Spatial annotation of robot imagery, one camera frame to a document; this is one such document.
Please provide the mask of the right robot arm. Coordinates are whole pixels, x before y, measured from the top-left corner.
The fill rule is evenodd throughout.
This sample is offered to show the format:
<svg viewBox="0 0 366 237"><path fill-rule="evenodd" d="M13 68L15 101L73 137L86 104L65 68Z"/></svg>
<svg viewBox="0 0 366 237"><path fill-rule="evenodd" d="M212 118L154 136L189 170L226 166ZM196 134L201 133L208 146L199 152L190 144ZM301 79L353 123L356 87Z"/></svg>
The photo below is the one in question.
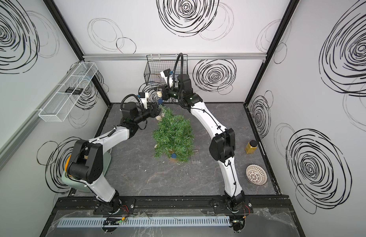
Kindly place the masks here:
<svg viewBox="0 0 366 237"><path fill-rule="evenodd" d="M222 125L209 111L203 99L193 91L191 79L184 70L184 62L184 54L179 53L173 70L161 72L166 82L162 99L176 99L206 129L211 138L210 155L219 164L224 180L225 205L229 211L238 212L244 204L245 193L235 168L235 132Z"/></svg>

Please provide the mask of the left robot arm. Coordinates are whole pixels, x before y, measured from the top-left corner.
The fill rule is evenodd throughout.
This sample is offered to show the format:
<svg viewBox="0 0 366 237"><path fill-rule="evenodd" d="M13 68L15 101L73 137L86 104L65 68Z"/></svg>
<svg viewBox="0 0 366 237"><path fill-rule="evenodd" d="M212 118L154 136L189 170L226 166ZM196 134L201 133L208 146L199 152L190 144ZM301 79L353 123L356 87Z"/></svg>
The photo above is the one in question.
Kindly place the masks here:
<svg viewBox="0 0 366 237"><path fill-rule="evenodd" d="M140 123L161 113L158 103L148 104L147 99L142 101L135 94L129 94L122 100L120 110L120 124L96 138L78 140L65 167L67 178L88 187L99 204L110 214L118 212L122 208L122 202L118 191L109 184L103 173L104 154L133 137L140 129Z"/></svg>

